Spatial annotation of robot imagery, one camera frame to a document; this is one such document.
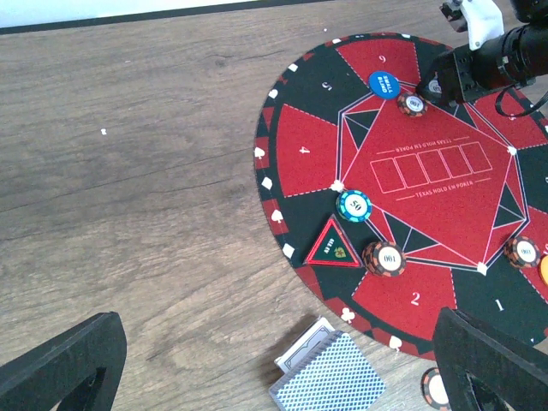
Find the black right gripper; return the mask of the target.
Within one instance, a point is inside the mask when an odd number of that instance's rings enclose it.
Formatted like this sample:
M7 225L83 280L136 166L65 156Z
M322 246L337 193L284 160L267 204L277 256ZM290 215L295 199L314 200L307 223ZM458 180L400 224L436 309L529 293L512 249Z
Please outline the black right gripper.
M428 83L434 78L442 88L441 95L428 90ZM534 50L483 46L470 51L459 47L434 59L416 92L435 104L455 105L474 102L509 87L527 86L534 78Z

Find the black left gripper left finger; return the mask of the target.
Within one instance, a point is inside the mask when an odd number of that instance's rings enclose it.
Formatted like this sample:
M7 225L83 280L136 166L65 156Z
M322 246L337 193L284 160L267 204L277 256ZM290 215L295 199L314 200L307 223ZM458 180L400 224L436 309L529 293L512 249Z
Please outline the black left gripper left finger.
M127 358L118 313L97 313L1 366L2 410L110 410Z

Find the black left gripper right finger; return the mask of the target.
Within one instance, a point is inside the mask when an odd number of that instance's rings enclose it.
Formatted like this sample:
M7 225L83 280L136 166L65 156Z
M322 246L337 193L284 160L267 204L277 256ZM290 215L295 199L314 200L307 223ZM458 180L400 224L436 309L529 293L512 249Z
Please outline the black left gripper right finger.
M432 343L453 410L546 410L547 354L443 308Z

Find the red 100 chip off mat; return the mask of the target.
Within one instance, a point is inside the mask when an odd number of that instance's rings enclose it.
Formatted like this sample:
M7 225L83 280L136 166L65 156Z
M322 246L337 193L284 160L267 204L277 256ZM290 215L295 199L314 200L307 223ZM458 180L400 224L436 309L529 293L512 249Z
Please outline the red 100 chip off mat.
M426 370L420 382L422 395L427 404L435 410L449 411L450 402L437 367Z

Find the blue small blind button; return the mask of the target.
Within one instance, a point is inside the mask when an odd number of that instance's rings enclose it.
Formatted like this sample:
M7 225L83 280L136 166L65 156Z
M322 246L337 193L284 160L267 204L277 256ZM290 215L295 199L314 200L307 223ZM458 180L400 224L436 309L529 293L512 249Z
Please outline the blue small blind button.
M368 86L371 91L383 99L394 99L400 94L401 88L398 79L386 71L375 71L370 74Z

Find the orange big blind button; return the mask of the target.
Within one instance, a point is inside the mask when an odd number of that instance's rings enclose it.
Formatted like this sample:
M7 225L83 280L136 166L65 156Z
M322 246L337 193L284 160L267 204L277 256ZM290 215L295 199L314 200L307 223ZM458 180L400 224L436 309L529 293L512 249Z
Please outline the orange big blind button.
M544 255L539 262L539 277L543 284L548 285L548 255Z

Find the teal 50 chip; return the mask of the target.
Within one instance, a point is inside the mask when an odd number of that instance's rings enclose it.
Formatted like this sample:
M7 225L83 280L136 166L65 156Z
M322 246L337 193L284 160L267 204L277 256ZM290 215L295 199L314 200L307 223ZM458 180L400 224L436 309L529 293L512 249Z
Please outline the teal 50 chip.
M372 202L360 190L347 190L336 201L338 214L351 223L363 223L372 215Z

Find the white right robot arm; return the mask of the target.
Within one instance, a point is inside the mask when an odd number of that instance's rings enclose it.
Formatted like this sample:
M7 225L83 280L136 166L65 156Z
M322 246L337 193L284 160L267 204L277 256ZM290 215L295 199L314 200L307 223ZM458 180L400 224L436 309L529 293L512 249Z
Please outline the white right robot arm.
M522 23L504 29L503 15L493 1L445 1L440 11L468 42L434 58L416 92L435 104L474 102L497 93L496 111L511 89L532 85L547 74L547 2L513 1Z

